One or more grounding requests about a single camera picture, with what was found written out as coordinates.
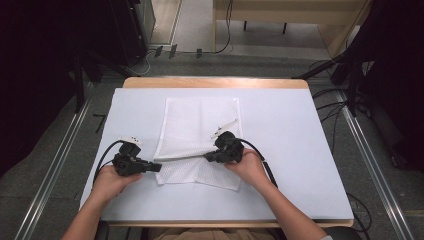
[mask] white cloth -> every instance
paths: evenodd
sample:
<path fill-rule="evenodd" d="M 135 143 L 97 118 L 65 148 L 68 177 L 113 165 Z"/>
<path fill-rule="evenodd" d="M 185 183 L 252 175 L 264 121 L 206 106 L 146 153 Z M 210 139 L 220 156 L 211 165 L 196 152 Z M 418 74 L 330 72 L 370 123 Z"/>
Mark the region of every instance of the white cloth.
<path fill-rule="evenodd" d="M 237 98 L 168 98 L 154 156 L 156 162 L 163 164 L 156 174 L 158 183 L 197 182 L 237 190 L 241 180 L 236 174 L 204 157 L 192 157 L 216 150 L 216 139 L 211 139 L 211 135 L 235 119 L 238 121 L 229 131 L 242 137 Z"/>

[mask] hand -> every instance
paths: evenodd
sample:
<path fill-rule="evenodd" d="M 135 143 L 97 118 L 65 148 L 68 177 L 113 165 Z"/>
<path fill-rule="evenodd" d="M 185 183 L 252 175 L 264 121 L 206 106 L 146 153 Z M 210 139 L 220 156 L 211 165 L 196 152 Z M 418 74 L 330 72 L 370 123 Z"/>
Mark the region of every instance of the hand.
<path fill-rule="evenodd" d="M 141 177 L 141 174 L 121 177 L 113 166 L 104 166 L 94 182 L 90 198 L 105 206 L 122 192 L 128 184 L 140 180 Z"/>
<path fill-rule="evenodd" d="M 245 148 L 239 163 L 226 163 L 225 167 L 255 188 L 263 181 L 269 181 L 258 154 L 252 149 Z"/>

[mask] black stand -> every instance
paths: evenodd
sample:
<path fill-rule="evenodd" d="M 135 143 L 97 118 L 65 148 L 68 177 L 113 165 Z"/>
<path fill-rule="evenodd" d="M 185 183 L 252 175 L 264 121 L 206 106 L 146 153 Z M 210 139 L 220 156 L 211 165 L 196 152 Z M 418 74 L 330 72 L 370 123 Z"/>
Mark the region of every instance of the black stand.
<path fill-rule="evenodd" d="M 383 0 L 375 0 L 372 4 L 367 19 L 362 24 L 350 46 L 343 53 L 307 73 L 292 77 L 292 79 L 307 80 L 335 64 L 338 64 L 330 79 L 333 84 L 340 85 L 350 76 L 347 106 L 354 117 L 356 116 L 355 97 L 357 88 L 364 78 L 362 63 L 370 61 L 373 56 L 373 51 L 376 51 L 377 38 L 385 31 L 385 29 L 381 27 L 384 25 L 380 24 L 380 22 L 384 21 L 382 13 L 385 10 L 386 3 Z"/>

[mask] person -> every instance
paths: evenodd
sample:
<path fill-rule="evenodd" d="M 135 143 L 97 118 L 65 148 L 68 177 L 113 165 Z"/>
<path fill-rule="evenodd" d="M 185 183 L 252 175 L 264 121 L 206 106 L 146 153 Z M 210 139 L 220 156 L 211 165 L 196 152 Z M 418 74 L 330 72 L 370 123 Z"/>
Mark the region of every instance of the person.
<path fill-rule="evenodd" d="M 243 158 L 239 163 L 226 163 L 225 167 L 235 172 L 263 196 L 287 239 L 332 239 L 271 183 L 255 151 L 244 149 Z M 102 211 L 108 203 L 125 186 L 141 178 L 141 174 L 121 177 L 112 166 L 103 167 L 94 183 L 92 192 L 62 239 L 94 239 Z M 153 236 L 149 236 L 151 239 L 264 239 L 264 235 L 267 234 L 257 229 L 251 229 L 252 233 L 247 229 L 231 229 L 229 231 L 219 229 L 152 229 L 155 231 L 151 234 Z M 210 238 L 205 238 L 207 231 L 210 232 Z"/>

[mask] metal rail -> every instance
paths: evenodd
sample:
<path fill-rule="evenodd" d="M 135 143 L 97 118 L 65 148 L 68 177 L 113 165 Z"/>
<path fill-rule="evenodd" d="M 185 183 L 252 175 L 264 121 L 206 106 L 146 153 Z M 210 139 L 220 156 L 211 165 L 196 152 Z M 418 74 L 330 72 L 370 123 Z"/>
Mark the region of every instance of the metal rail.
<path fill-rule="evenodd" d="M 68 130 L 65 133 L 65 136 L 62 139 L 62 142 L 59 146 L 59 149 L 56 152 L 55 157 L 49 167 L 49 170 L 44 177 L 43 182 L 41 183 L 40 188 L 38 189 L 37 194 L 32 200 L 27 214 L 21 224 L 21 227 L 16 234 L 15 240 L 26 240 L 31 239 L 31 235 L 34 232 L 35 226 L 46 206 L 46 203 L 49 199 L 50 193 L 53 190 L 53 187 L 56 183 L 56 180 L 60 174 L 60 171 L 65 163 L 68 152 L 72 146 L 72 143 L 78 133 L 78 130 L 84 120 L 87 109 L 90 105 L 91 98 L 94 93 L 94 85 L 89 82 L 86 87 L 87 100 L 85 101 L 80 113 L 75 114 L 72 119 L 71 124 L 68 127 Z"/>
<path fill-rule="evenodd" d="M 347 100 L 346 95 L 342 91 L 337 91 L 336 97 L 339 101 Z M 409 229 L 402 209 L 394 197 L 394 194 L 389 184 L 387 183 L 376 158 L 374 157 L 371 147 L 369 146 L 358 121 L 351 115 L 347 108 L 343 109 L 343 114 L 349 124 L 350 130 L 352 131 L 353 137 L 355 138 L 355 141 L 359 147 L 364 162 L 371 175 L 371 179 L 373 180 L 377 192 L 380 195 L 381 201 L 383 202 L 387 215 L 392 222 L 398 239 L 413 240 L 414 236 Z"/>

